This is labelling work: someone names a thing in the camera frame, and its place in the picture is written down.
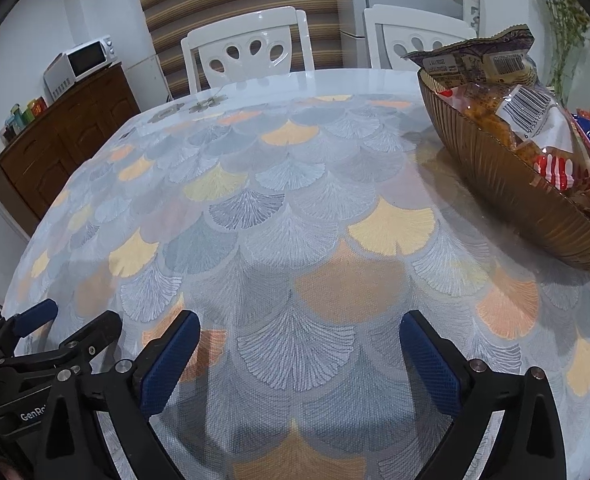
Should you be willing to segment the white microwave oven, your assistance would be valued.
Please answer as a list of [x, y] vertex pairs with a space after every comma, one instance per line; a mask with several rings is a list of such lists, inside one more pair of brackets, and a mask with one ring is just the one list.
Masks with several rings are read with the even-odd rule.
[[112, 65], [116, 59], [110, 36], [87, 41], [59, 53], [44, 71], [44, 83], [51, 100], [60, 99], [77, 82]]

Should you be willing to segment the white chair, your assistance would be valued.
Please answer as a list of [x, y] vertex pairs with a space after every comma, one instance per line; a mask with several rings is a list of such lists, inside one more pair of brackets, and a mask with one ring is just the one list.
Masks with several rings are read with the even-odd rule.
[[199, 73], [211, 88], [289, 73], [293, 28], [304, 70], [312, 72], [315, 60], [307, 15], [293, 6], [245, 13], [191, 30], [180, 41], [189, 91], [201, 91]]
[[392, 70], [409, 72], [417, 66], [406, 59], [408, 53], [432, 51], [477, 36], [475, 29], [462, 20], [404, 6], [374, 4], [363, 11], [363, 19], [373, 70], [383, 68], [381, 49]]

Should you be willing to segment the brown wooden cabinet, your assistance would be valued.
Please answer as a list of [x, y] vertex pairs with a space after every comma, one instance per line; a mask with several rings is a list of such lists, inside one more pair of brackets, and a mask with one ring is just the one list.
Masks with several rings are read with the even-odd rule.
[[0, 203], [27, 234], [68, 178], [140, 108], [120, 63], [79, 81], [0, 154]]

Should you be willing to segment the white chair right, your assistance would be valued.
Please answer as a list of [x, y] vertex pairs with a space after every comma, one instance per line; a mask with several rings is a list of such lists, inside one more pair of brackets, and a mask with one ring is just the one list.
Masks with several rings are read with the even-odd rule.
[[392, 70], [409, 72], [417, 66], [406, 59], [408, 53], [432, 51], [477, 36], [475, 29], [462, 20], [404, 6], [374, 4], [363, 11], [363, 19], [373, 70], [383, 68], [381, 49]]

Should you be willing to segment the dark blue patterned snack bag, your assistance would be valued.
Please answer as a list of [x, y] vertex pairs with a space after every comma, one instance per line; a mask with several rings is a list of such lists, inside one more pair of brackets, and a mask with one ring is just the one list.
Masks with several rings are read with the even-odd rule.
[[530, 28], [514, 25], [491, 37], [448, 44], [432, 51], [413, 51], [417, 64], [444, 88], [462, 84], [537, 84], [536, 63], [528, 52], [534, 44]]

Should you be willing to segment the white chair left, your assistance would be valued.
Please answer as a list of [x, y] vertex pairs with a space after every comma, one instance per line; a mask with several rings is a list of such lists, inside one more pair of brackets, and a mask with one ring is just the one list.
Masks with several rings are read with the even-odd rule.
[[191, 30], [180, 41], [189, 91], [201, 91], [199, 73], [211, 88], [289, 73], [293, 28], [304, 70], [312, 72], [315, 60], [307, 15], [293, 6], [245, 13]]

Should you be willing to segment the bottles on cabinet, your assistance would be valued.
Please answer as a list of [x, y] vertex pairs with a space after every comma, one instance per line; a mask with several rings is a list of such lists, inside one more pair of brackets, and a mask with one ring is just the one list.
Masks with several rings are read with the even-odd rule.
[[4, 125], [0, 129], [0, 154], [46, 109], [47, 104], [42, 96], [30, 100], [24, 107], [18, 104], [13, 105], [10, 115], [4, 120]]

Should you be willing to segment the fan pattern tablecloth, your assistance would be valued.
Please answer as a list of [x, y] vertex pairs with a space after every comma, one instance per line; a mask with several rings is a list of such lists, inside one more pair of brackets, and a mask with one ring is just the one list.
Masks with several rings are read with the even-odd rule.
[[154, 428], [189, 479], [411, 479], [446, 431], [398, 339], [420, 310], [498, 372], [545, 371], [590, 477], [590, 274], [475, 200], [417, 76], [319, 70], [134, 117], [56, 187], [4, 300], [50, 349], [105, 310], [132, 358], [202, 335]]

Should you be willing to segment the brown ribbed glass bowl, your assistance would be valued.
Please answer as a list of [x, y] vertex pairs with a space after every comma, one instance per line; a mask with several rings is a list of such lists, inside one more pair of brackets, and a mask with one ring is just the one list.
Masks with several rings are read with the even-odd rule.
[[470, 188], [526, 240], [590, 272], [590, 219], [492, 134], [440, 99], [443, 87], [425, 70], [417, 80], [433, 126]]

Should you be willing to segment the red striped fried snack bag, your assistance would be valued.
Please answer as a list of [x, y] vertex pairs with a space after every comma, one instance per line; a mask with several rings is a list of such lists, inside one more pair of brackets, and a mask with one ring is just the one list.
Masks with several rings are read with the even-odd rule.
[[440, 99], [569, 194], [590, 186], [590, 158], [550, 92], [526, 84], [462, 84]]

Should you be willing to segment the clear cracker pack with barcode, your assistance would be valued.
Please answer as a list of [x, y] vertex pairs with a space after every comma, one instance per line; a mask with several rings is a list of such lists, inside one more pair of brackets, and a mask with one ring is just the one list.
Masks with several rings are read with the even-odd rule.
[[572, 129], [563, 110], [545, 91], [518, 84], [502, 100], [496, 116], [506, 122], [522, 141], [572, 153]]

